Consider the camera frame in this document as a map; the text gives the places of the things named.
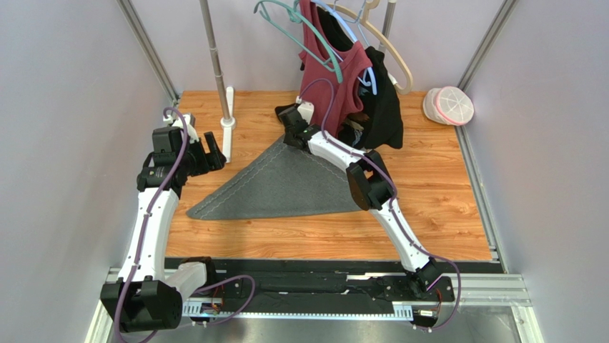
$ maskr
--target triangular gray towel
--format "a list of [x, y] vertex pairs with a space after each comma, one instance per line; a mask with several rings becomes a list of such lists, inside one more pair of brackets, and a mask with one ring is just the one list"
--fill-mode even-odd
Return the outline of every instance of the triangular gray towel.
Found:
[[188, 210], [203, 220], [298, 217], [359, 211], [345, 171], [280, 137], [249, 166]]

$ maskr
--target metal floor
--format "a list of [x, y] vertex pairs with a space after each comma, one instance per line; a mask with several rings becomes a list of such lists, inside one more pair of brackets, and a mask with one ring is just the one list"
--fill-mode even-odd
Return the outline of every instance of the metal floor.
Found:
[[[143, 334], [130, 334], [138, 342]], [[108, 343], [117, 342], [113, 337]], [[444, 329], [427, 334], [409, 322], [365, 320], [233, 319], [217, 327], [159, 332], [153, 343], [515, 343], [520, 342], [511, 307], [465, 307]]]

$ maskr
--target beige hanger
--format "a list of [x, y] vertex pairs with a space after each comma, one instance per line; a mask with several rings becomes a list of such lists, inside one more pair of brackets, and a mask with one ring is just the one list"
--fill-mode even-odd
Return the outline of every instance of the beige hanger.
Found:
[[[397, 50], [395, 49], [395, 46], [393, 46], [393, 44], [391, 44], [389, 39], [387, 39], [387, 37], [383, 36], [381, 31], [379, 31], [376, 27], [374, 27], [368, 21], [368, 14], [369, 14], [368, 12], [370, 12], [371, 9], [376, 9], [379, 6], [379, 3], [380, 3], [380, 0], [366, 0], [366, 4], [364, 5], [364, 9], [362, 11], [362, 16], [360, 17], [360, 24], [363, 27], [365, 27], [368, 31], [370, 31], [370, 33], [372, 33], [373, 36], [377, 37], [377, 39], [380, 41], [380, 43], [382, 45], [384, 45], [385, 48], [387, 48], [387, 50], [391, 54], [391, 56], [393, 56], [393, 58], [397, 62], [397, 65], [400, 67], [400, 69], [404, 72], [404, 75], [408, 79], [408, 85], [406, 87], [402, 87], [399, 84], [397, 84], [397, 81], [395, 81], [393, 76], [390, 75], [390, 78], [393, 82], [393, 86], [395, 87], [395, 90], [398, 93], [408, 94], [408, 93], [410, 93], [410, 90], [412, 89], [412, 73], [410, 73], [410, 69], [408, 69], [406, 62], [404, 62], [404, 59], [400, 56], [400, 54], [398, 54]], [[333, 8], [335, 7], [334, 4], [328, 4], [328, 6], [333, 7]], [[357, 18], [357, 14], [354, 11], [351, 11], [350, 9], [348, 9], [344, 6], [336, 5], [335, 9], [337, 12], [346, 14], [353, 19]]]

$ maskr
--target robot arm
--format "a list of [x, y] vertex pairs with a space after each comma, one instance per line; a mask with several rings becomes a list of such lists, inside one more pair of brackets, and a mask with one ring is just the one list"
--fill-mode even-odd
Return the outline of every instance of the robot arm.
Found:
[[[353, 149], [330, 135], [324, 137], [317, 125], [310, 126], [302, 118], [297, 107], [285, 110], [278, 117], [285, 127], [285, 144], [320, 156], [346, 171], [353, 200], [361, 209], [370, 212], [387, 232], [400, 256], [402, 267], [412, 274], [413, 291], [418, 293], [430, 289], [441, 277], [435, 260], [413, 247], [413, 244], [416, 244], [423, 249], [397, 202], [392, 205], [395, 216], [392, 213], [392, 188], [376, 169], [360, 157], [366, 156], [389, 175], [380, 154], [374, 150], [363, 154], [362, 151]], [[372, 176], [367, 177], [365, 172], [372, 172]]]
[[[169, 117], [165, 121], [169, 126], [156, 129], [152, 134], [154, 151], [146, 158], [142, 171], [137, 176], [139, 210], [127, 259], [119, 272], [118, 281], [104, 284], [101, 288], [100, 300], [113, 317], [123, 288], [127, 287], [120, 316], [123, 332], [176, 328], [182, 317], [182, 302], [197, 288], [216, 281], [214, 265], [206, 257], [188, 259], [180, 264], [172, 276], [165, 278], [164, 275], [169, 225], [182, 187], [188, 177], [222, 169], [226, 163], [213, 133], [204, 134], [209, 147], [209, 152], [206, 153], [194, 129], [194, 117], [186, 114], [184, 118], [189, 136], [187, 150], [148, 214], [149, 204], [179, 156], [182, 122]], [[141, 237], [145, 217], [148, 217], [148, 222], [145, 235]], [[138, 249], [141, 249], [141, 253], [136, 264], [137, 270], [127, 285], [125, 281], [134, 266]]]

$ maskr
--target wooden platform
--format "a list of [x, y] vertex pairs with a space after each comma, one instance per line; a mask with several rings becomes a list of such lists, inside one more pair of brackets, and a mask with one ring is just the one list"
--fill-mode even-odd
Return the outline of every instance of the wooden platform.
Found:
[[[298, 259], [397, 259], [383, 228], [367, 212], [311, 217], [202, 221], [186, 210], [229, 181], [282, 134], [273, 108], [295, 92], [245, 92], [235, 97], [233, 158], [221, 171], [191, 178], [172, 222], [168, 256]], [[456, 260], [489, 260], [490, 253], [455, 130], [422, 114], [421, 92], [401, 96], [404, 147], [378, 149], [397, 185], [400, 206], [429, 251]], [[213, 91], [186, 91], [179, 106], [222, 144], [222, 111]]]

